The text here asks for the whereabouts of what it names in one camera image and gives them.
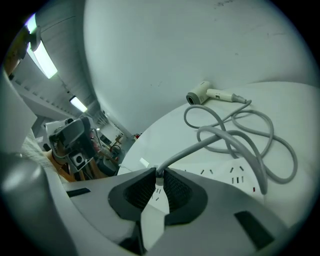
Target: power cord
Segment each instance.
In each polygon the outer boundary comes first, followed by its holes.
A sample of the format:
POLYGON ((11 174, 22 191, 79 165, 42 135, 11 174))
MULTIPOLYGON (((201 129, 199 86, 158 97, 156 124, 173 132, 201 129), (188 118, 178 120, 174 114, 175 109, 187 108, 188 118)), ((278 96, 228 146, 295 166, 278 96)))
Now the power cord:
POLYGON ((233 94, 232 101, 233 102, 240 102, 240 103, 243 103, 244 105, 237 108, 235 111, 231 112, 223 119, 221 119, 219 117, 219 115, 215 111, 213 111, 211 108, 209 108, 207 106, 203 106, 203 105, 191 105, 184 111, 183 118, 184 118, 185 123, 191 128, 198 129, 197 133, 196 133, 198 143, 182 150, 181 152, 175 154, 174 156, 170 157, 168 160, 163 162, 156 170, 158 177, 163 177, 164 170, 168 166, 175 163, 176 161, 190 155, 191 153, 193 153, 195 151, 198 151, 202 148, 205 148, 209 151, 216 152, 216 153, 230 154, 234 159, 239 158, 236 154, 240 154, 241 156, 243 156, 247 160, 249 165, 251 166, 251 168, 257 178, 261 193, 263 195, 265 195, 268 191, 267 176, 279 184, 286 184, 286 183, 292 181, 292 179, 297 174, 297 170, 298 170, 298 159, 297 159, 297 155, 296 155, 294 149, 291 147, 291 145, 287 141, 285 141, 283 138, 280 138, 274 134, 274 125, 273 125, 271 119, 266 114, 259 112, 257 110, 253 110, 253 109, 243 110, 251 104, 251 102, 252 102, 251 100, 246 100, 240 96, 233 94), (187 121, 187 113, 192 109, 202 109, 202 110, 209 112, 217 120, 217 123, 214 123, 209 126, 201 126, 201 127, 190 124, 187 121), (236 116, 240 113, 251 113, 251 114, 255 114, 255 115, 261 117, 262 119, 264 119, 268 124, 269 133, 250 129, 248 127, 245 127, 245 126, 239 124, 236 121, 236 116), (264 150, 260 153, 258 151, 256 145, 254 144, 254 142, 242 131, 226 130, 224 122, 226 122, 229 118, 231 118, 233 124, 236 127, 238 127, 239 129, 241 129, 245 132, 251 133, 251 134, 267 137, 268 142, 267 142, 264 150), (201 140, 200 134, 202 131, 207 131, 207 132, 213 133, 214 135, 207 138, 207 139, 201 140), (239 137, 243 138, 252 148, 254 155, 246 148, 246 146, 244 146, 234 136, 239 136, 239 137), (214 147, 209 146, 210 144, 217 142, 221 139, 225 140, 225 144, 226 144, 227 149, 219 149, 219 148, 214 148, 214 147), (276 140, 276 141, 280 142, 281 144, 283 144, 289 150, 289 152, 292 156, 293 170, 292 170, 291 175, 287 178, 281 178, 281 177, 275 175, 263 163, 263 157, 269 151, 273 140, 276 140))

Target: black slot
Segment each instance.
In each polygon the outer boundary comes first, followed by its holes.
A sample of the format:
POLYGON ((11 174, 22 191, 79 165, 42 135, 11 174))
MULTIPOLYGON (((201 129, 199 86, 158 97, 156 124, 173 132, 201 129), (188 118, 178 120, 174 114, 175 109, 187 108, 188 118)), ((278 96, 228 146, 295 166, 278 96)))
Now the black slot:
POLYGON ((70 198, 72 198, 72 197, 80 196, 89 192, 91 191, 88 188, 84 187, 84 188, 79 188, 75 190, 70 190, 70 191, 67 191, 66 193, 70 198))
POLYGON ((274 241, 271 234, 250 212, 241 211, 234 216, 258 250, 274 241))

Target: fluorescent light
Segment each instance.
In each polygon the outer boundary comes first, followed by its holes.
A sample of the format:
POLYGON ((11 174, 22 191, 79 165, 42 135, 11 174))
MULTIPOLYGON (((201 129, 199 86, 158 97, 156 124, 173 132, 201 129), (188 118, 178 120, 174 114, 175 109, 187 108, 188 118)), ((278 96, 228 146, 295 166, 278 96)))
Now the fluorescent light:
POLYGON ((85 105, 82 104, 82 102, 76 97, 76 96, 73 96, 71 99, 70 99, 70 103, 72 105, 74 105, 78 110, 80 110, 81 112, 86 112, 88 109, 86 108, 85 105))
MULTIPOLYGON (((30 33, 36 29, 36 14, 32 15, 31 18, 26 22, 26 26, 30 33)), ((27 53, 48 79, 52 78, 52 76, 58 72, 42 41, 34 52, 31 50, 31 46, 29 45, 27 53)))

